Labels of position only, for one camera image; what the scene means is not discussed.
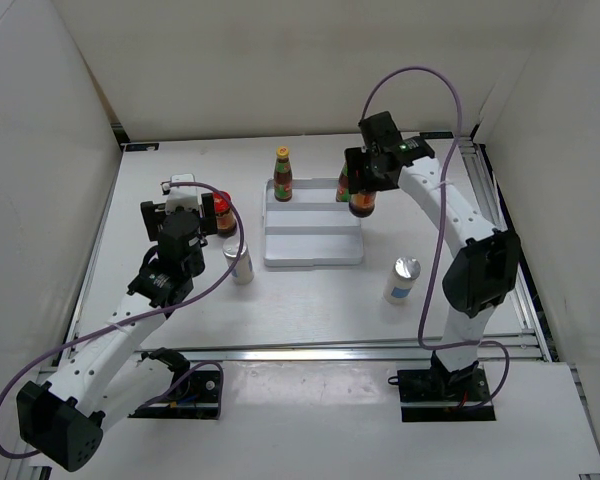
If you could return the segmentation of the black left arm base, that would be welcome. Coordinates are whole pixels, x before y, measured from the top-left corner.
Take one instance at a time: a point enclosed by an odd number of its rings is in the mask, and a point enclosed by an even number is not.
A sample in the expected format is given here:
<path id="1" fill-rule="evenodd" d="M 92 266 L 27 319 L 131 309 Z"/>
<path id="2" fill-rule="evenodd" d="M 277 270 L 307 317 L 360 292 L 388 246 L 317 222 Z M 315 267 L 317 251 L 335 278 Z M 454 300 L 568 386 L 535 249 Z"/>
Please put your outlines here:
<path id="1" fill-rule="evenodd" d="M 219 362 L 192 367 L 178 389 L 165 399 L 129 415 L 132 419 L 219 420 L 222 411 L 224 369 Z"/>

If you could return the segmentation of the white shaker bottle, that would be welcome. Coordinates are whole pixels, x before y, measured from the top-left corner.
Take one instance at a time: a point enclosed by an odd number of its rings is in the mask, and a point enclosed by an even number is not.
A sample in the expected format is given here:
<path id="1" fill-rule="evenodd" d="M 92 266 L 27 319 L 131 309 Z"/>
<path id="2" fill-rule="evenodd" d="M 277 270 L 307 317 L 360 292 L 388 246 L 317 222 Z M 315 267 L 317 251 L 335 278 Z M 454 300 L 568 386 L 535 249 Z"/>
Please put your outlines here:
<path id="1" fill-rule="evenodd" d="M 390 304 L 405 303 L 420 274 L 421 265 L 416 258 L 396 259 L 383 290 L 384 299 Z"/>
<path id="2" fill-rule="evenodd" d="M 227 264 L 234 265 L 232 280 L 238 285 L 249 284 L 254 279 L 254 271 L 248 244 L 240 243 L 238 238 L 229 238 L 224 242 L 222 251 Z"/>

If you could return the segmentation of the right black corner bracket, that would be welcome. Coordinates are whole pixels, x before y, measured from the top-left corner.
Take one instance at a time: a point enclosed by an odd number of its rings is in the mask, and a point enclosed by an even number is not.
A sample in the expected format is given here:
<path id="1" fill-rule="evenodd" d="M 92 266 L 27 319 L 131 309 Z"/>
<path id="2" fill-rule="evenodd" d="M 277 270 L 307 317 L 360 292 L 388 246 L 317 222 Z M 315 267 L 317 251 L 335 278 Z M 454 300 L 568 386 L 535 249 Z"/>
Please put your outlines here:
<path id="1" fill-rule="evenodd" d="M 447 140 L 454 138 L 454 134 L 450 131 L 421 132 L 420 136 L 425 140 Z"/>

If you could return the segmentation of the right white shaker bottle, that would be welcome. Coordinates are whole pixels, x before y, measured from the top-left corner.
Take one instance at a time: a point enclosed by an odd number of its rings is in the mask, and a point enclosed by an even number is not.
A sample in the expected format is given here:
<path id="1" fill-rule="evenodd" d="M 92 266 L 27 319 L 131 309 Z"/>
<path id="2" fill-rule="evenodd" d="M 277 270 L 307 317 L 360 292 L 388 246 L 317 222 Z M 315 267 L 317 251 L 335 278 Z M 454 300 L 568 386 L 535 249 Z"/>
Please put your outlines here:
<path id="1" fill-rule="evenodd" d="M 384 299 L 390 304 L 405 303 L 420 274 L 421 265 L 416 258 L 396 259 L 383 290 Z"/>

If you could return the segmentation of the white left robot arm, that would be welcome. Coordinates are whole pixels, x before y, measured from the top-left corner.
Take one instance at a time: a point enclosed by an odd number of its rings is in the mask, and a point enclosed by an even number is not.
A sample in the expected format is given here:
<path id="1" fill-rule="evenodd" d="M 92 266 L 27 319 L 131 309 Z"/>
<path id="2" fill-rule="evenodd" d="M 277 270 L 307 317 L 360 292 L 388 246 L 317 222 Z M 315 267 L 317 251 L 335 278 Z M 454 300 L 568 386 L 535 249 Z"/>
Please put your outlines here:
<path id="1" fill-rule="evenodd" d="M 69 472 L 95 454 L 107 428 L 151 398 L 186 395 L 188 361 L 159 349 L 131 359 L 192 292 L 205 269 L 202 249 L 217 231 L 212 194 L 171 187 L 163 204 L 144 202 L 151 248 L 111 314 L 110 324 L 82 337 L 82 348 L 41 384 L 16 395 L 21 438 Z"/>

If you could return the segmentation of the aluminium rail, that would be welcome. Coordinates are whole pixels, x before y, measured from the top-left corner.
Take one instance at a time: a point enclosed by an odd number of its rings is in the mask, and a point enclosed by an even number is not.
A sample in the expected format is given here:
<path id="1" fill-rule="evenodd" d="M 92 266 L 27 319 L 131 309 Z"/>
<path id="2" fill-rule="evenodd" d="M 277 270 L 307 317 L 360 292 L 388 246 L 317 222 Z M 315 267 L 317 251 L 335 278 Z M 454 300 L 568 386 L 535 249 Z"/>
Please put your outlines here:
<path id="1" fill-rule="evenodd" d="M 496 346 L 478 350 L 481 361 L 502 360 L 508 353 L 513 360 L 548 361 L 549 354 L 538 337 L 530 332 L 496 336 Z M 300 362 L 300 361 L 412 361 L 427 362 L 431 353 L 414 340 L 362 343 L 298 344 L 250 347 L 180 348 L 179 353 L 194 361 Z"/>
<path id="2" fill-rule="evenodd" d="M 479 211 L 499 228 L 512 228 L 513 221 L 508 215 L 486 147 L 475 143 L 470 137 L 463 137 L 458 152 Z M 514 359 L 554 361 L 522 266 L 518 267 L 515 288 L 491 317 L 486 332 L 489 339 L 498 339 L 507 344 L 513 351 Z"/>

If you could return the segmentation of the aluminium right rail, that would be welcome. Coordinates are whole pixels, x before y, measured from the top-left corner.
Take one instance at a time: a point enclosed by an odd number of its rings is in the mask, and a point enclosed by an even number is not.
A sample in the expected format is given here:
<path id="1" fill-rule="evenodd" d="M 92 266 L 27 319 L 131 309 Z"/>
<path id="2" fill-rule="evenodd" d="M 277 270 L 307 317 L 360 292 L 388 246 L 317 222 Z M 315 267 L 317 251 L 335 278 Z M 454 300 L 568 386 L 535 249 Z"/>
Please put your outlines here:
<path id="1" fill-rule="evenodd" d="M 486 147 L 475 143 L 470 137 L 463 137 L 458 152 L 479 211 L 499 228 L 512 228 L 513 221 L 508 215 Z M 489 339 L 498 339 L 507 344 L 513 351 L 514 359 L 554 361 L 522 266 L 518 267 L 515 288 L 491 317 L 486 332 Z"/>

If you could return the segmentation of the black corner bracket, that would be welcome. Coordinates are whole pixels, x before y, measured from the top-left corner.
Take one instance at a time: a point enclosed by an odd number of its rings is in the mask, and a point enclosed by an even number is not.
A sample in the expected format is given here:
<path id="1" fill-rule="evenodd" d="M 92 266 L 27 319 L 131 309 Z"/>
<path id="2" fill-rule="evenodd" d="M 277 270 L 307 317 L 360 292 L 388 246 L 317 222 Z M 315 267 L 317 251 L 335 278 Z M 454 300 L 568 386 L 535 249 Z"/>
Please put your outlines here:
<path id="1" fill-rule="evenodd" d="M 454 138 L 454 134 L 450 131 L 421 132 L 420 136 L 425 140 L 447 140 Z"/>
<path id="2" fill-rule="evenodd" d="M 124 147 L 125 152 L 151 152 L 159 149 L 159 143 L 134 143 Z"/>

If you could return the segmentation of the left white shaker bottle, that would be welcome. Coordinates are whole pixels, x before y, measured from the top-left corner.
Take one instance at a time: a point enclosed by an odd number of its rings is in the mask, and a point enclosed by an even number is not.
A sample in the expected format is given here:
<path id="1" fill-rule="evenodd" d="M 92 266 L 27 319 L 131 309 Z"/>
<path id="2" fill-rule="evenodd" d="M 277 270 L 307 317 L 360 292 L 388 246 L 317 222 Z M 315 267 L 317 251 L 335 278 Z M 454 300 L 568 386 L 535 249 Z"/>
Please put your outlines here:
<path id="1" fill-rule="evenodd" d="M 240 243 L 238 238 L 229 238 L 224 242 L 222 251 L 227 264 L 234 265 L 232 280 L 238 285 L 249 284 L 254 279 L 254 271 L 248 244 Z"/>

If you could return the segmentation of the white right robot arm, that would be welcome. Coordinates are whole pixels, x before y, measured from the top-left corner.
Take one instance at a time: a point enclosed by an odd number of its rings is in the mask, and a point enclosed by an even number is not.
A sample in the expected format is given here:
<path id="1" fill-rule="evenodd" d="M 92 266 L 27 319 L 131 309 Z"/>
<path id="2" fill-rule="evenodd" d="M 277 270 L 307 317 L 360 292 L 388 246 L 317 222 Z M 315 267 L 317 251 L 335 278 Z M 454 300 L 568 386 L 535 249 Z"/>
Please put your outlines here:
<path id="1" fill-rule="evenodd" d="M 424 341 L 424 320 L 417 339 L 431 353 L 430 390 L 450 400 L 473 376 L 486 326 L 515 287 L 520 238 L 498 229 L 474 209 L 447 180 L 453 155 L 439 160 L 421 137 L 381 151 L 348 148 L 344 158 L 351 193 L 400 190 L 438 229 L 424 302 L 429 304 L 435 289 L 442 289 L 448 316 L 440 342 Z"/>

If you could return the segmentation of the tall sauce bottle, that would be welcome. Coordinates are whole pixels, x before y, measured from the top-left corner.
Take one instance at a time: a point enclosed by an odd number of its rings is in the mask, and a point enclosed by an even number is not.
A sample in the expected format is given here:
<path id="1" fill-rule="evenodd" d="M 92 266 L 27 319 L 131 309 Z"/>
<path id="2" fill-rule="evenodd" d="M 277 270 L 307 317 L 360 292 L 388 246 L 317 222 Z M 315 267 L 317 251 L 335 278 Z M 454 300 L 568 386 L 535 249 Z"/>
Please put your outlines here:
<path id="1" fill-rule="evenodd" d="M 274 198 L 280 202 L 287 202 L 292 199 L 293 174 L 289 155 L 290 149 L 286 146 L 280 146 L 276 150 L 273 192 Z"/>
<path id="2" fill-rule="evenodd" d="M 336 190 L 336 201 L 337 202 L 349 202 L 350 193 L 349 193 L 349 181 L 348 181 L 348 167 L 347 163 L 343 164 L 341 169 L 338 185 Z"/>

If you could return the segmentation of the aluminium front rail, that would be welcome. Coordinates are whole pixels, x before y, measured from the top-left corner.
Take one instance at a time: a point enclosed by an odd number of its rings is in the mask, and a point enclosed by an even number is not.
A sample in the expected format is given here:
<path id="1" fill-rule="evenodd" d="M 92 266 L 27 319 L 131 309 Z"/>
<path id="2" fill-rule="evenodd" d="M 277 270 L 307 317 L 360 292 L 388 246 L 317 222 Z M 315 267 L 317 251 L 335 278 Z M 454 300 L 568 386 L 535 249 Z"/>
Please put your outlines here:
<path id="1" fill-rule="evenodd" d="M 478 350 L 481 361 L 502 360 L 508 353 L 513 360 L 548 361 L 549 354 L 538 337 L 530 332 L 496 336 L 496 346 Z M 427 362 L 431 353 L 414 340 L 362 343 L 298 344 L 250 347 L 180 348 L 179 353 L 194 361 L 300 362 L 300 361 L 412 361 Z"/>

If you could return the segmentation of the white tiered organizer tray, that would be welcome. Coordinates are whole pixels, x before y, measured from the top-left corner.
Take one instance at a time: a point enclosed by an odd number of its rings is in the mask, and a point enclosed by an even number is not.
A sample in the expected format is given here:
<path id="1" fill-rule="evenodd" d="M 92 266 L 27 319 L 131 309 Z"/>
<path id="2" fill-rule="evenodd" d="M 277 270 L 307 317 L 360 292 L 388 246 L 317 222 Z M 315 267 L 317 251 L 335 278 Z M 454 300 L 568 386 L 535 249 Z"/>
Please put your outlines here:
<path id="1" fill-rule="evenodd" d="M 335 178 L 296 179 L 292 199 L 274 197 L 268 180 L 263 194 L 264 264 L 271 268 L 345 267 L 362 262 L 361 220 L 336 200 Z"/>

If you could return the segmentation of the red-lid sauce jar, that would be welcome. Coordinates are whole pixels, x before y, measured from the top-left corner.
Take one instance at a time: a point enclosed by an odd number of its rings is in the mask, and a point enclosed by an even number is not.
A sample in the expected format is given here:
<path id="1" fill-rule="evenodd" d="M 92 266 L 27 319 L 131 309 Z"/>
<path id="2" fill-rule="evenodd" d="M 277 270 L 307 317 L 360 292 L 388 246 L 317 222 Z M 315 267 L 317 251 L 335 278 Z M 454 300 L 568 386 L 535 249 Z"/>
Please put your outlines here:
<path id="1" fill-rule="evenodd" d="M 217 234 L 222 237 L 230 237 L 237 230 L 237 221 L 228 203 L 230 199 L 230 195 L 225 191 L 213 194 Z"/>
<path id="2" fill-rule="evenodd" d="M 375 210 L 375 192 L 351 193 L 349 197 L 349 211 L 358 218 L 369 217 Z"/>

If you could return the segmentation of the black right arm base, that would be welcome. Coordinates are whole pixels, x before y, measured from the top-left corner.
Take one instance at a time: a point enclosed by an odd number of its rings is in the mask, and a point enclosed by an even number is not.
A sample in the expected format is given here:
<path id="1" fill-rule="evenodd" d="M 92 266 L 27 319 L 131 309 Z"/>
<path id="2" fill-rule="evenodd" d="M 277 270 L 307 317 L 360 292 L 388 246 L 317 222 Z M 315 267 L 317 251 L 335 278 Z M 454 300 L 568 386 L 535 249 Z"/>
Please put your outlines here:
<path id="1" fill-rule="evenodd" d="M 398 389 L 403 423 L 492 422 L 496 420 L 483 369 L 458 389 L 444 393 L 427 369 L 398 370 L 387 383 Z"/>

